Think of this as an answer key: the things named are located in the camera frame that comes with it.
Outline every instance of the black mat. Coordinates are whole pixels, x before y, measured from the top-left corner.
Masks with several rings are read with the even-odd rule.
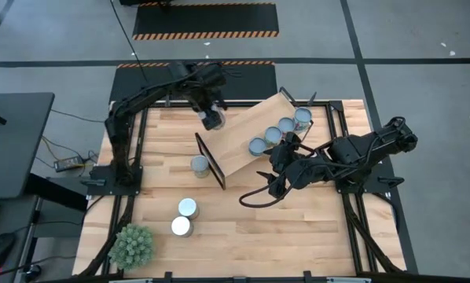
[[[139,6],[136,40],[275,37],[272,3],[177,4],[164,13],[156,3]]]
[[[241,78],[226,76],[222,88],[226,100],[267,99],[277,93],[275,66],[269,61],[230,61],[226,68],[240,72]],[[172,79],[166,63],[143,63],[144,71],[151,84],[165,83]],[[138,92],[145,82],[137,64],[121,64],[116,69],[110,101],[118,101]]]

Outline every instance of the wooden tabletop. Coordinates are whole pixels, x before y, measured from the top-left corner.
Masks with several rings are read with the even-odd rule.
[[[350,134],[371,131],[362,100],[345,100],[343,106]],[[226,118],[244,110],[230,108]],[[304,144],[317,147],[330,140],[329,127],[323,108],[310,110],[315,124]],[[336,125],[340,127],[337,117]],[[303,276],[304,270],[311,270],[314,276],[354,275],[343,203],[332,182],[293,190],[270,208],[242,207],[240,195],[266,184],[255,172],[271,172],[268,156],[227,177],[223,191],[212,174],[196,178],[189,169],[192,156],[199,154],[195,132],[206,134],[189,108],[149,111],[142,190],[132,222],[148,226],[154,233],[156,254],[150,264],[126,272],[126,277],[163,277],[165,271],[172,271],[174,277],[294,277]],[[99,164],[107,164],[111,158],[105,137]],[[182,238],[172,234],[171,221],[178,216],[178,203],[185,197],[196,200],[200,215],[193,221],[193,235]],[[265,203],[272,199],[260,193],[246,201]],[[73,274],[84,270],[105,242],[113,200],[105,197],[87,214]],[[373,238],[396,266],[405,268],[391,207],[371,195],[364,196],[364,201]],[[358,240],[362,263],[368,270],[364,244],[360,237]]]

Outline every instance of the tin can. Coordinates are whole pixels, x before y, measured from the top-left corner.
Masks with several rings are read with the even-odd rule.
[[[209,175],[209,162],[205,156],[195,156],[191,159],[191,170],[197,178],[205,178]]]
[[[268,127],[265,130],[265,143],[267,147],[278,145],[282,138],[282,131],[277,127]]]
[[[293,119],[284,117],[279,120],[279,129],[282,131],[282,138],[285,138],[285,135],[288,132],[292,132],[295,130],[295,121]]]
[[[295,132],[306,130],[310,126],[312,112],[307,108],[300,107],[295,110]]]
[[[190,198],[181,200],[179,202],[178,210],[180,215],[186,217],[189,220],[194,220],[199,214],[196,201]]]
[[[253,156],[261,156],[266,149],[265,140],[262,138],[253,138],[249,142],[249,153]]]
[[[172,233],[180,237],[189,237],[193,233],[193,223],[184,216],[176,217],[172,221]]]

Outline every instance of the concrete floor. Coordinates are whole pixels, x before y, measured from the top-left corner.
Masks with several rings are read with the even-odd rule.
[[[143,60],[354,58],[339,1],[274,2],[281,29],[275,39],[142,41],[134,47]],[[0,12],[5,3],[0,0]],[[470,57],[470,0],[349,0],[348,5],[364,58]],[[137,8],[116,7],[131,32]],[[108,0],[15,0],[0,27],[0,62],[132,59]],[[415,151],[393,157],[392,163],[395,174],[406,179],[399,191],[420,273],[470,277],[470,64],[366,69],[381,122],[405,116],[419,137]],[[103,119],[115,70],[110,65],[0,68],[0,93],[54,92],[56,110]],[[365,99],[355,64],[277,64],[276,76],[277,85],[296,97],[317,91],[317,99]],[[52,113],[45,136],[86,155],[98,151],[102,133],[102,124]],[[44,145],[38,156],[53,162]],[[39,162],[33,172],[55,175]],[[53,246],[62,246],[62,252]],[[76,246],[76,239],[43,241],[36,257],[51,251],[71,255]],[[49,263],[43,279],[67,277],[71,268],[68,260]]]

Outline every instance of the wooden board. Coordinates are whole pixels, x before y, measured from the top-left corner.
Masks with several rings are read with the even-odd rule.
[[[350,133],[370,132],[363,102],[343,101],[343,105]],[[244,110],[230,108],[227,118]],[[315,125],[305,144],[316,147],[330,140],[329,128],[323,108],[311,110]],[[255,172],[271,170],[267,156],[229,176],[223,191],[212,175],[198,179],[189,169],[191,157],[198,154],[193,134],[202,127],[195,113],[188,108],[152,109],[148,118],[143,189],[132,221],[155,234],[156,255],[148,266],[126,272],[126,277],[163,277],[165,271],[175,277],[294,277],[303,276],[304,270],[314,276],[354,274],[343,205],[331,182],[293,190],[271,208],[242,207],[240,195],[266,184]],[[99,161],[110,159],[105,138]],[[184,197],[195,199],[200,208],[188,238],[174,236],[170,228]],[[106,197],[87,215],[73,274],[86,267],[105,241],[112,200]],[[247,199],[252,203],[269,200],[266,193]],[[373,238],[394,264],[404,268],[391,207],[373,196],[364,200]],[[367,269],[364,244],[358,239]]]
[[[248,151],[253,138],[264,138],[267,127],[277,126],[282,117],[292,118],[294,112],[291,103],[278,93],[227,119],[221,130],[211,130],[200,136],[223,174],[228,177],[257,159]]]

